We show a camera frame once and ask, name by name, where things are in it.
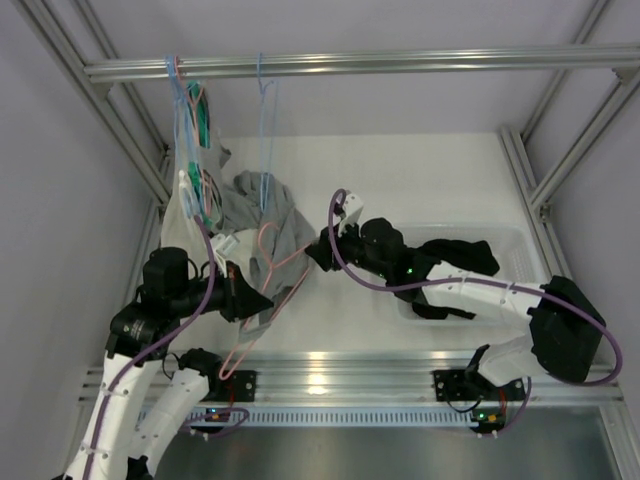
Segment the grey garment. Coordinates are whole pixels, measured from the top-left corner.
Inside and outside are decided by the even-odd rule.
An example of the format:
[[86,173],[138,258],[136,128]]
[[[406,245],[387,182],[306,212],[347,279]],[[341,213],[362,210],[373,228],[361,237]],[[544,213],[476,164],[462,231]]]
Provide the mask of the grey garment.
[[259,206],[260,173],[243,171],[222,187],[222,233],[256,229],[257,240],[245,278],[274,307],[239,328],[239,341],[263,335],[311,270],[304,249],[315,238],[309,221],[297,209],[290,189],[273,175],[267,210]]

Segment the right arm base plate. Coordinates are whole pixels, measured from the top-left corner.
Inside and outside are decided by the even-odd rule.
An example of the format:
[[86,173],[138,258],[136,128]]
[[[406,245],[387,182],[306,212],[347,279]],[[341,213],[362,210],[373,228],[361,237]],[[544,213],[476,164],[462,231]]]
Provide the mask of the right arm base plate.
[[490,400],[494,386],[476,372],[464,369],[434,370],[432,372],[438,402]]

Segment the light blue wire hanger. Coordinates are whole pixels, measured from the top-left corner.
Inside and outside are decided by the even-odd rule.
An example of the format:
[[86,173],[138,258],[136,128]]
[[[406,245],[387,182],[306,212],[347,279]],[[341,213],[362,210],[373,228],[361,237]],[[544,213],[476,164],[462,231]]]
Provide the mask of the light blue wire hanger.
[[273,151],[275,131],[278,119],[279,104],[279,80],[277,78],[265,79],[264,54],[257,56],[256,78],[260,94],[260,112],[258,123],[259,136],[259,206],[265,213],[268,205],[270,179],[272,173]]

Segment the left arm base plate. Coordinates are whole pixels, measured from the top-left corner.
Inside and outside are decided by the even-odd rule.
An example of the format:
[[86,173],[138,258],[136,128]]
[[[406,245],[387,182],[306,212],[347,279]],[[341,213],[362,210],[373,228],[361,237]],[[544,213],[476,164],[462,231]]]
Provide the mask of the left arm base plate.
[[255,370],[236,371],[227,380],[216,377],[204,401],[227,404],[252,403],[257,390],[257,377],[258,373]]

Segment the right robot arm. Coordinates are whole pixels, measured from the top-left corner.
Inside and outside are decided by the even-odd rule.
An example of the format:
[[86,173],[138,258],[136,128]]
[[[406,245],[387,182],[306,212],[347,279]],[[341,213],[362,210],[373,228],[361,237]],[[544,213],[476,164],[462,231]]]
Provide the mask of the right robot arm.
[[305,252],[325,272],[351,265],[381,278],[381,290],[423,318],[488,318],[518,330],[514,339],[474,353],[465,384],[478,397],[543,373],[586,383],[606,327],[569,278],[555,275],[540,285],[497,280],[500,266],[485,241],[436,239],[411,247],[389,221],[375,218],[324,228]]

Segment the black tank top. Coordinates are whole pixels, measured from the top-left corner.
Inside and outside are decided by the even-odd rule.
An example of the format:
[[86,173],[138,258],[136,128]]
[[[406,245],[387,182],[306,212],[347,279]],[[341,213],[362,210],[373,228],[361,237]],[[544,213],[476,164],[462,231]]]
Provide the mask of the black tank top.
[[[436,257],[462,270],[478,274],[495,276],[500,271],[500,265],[493,255],[486,240],[468,242],[464,240],[434,239],[415,248],[425,256]],[[426,320],[445,320],[450,316],[473,320],[474,313],[449,307],[433,307],[421,303],[412,303],[411,308],[419,318]]]

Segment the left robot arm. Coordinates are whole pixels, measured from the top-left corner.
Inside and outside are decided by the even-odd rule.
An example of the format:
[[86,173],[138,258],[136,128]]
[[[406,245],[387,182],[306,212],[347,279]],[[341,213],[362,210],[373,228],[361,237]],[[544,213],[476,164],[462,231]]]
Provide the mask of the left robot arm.
[[204,274],[185,250],[163,247],[143,266],[134,299],[110,323],[100,390],[85,433],[64,479],[152,479],[189,413],[226,386],[220,356],[192,348],[178,359],[168,387],[143,414],[147,391],[169,344],[200,315],[218,312],[244,320],[273,306],[230,264]]

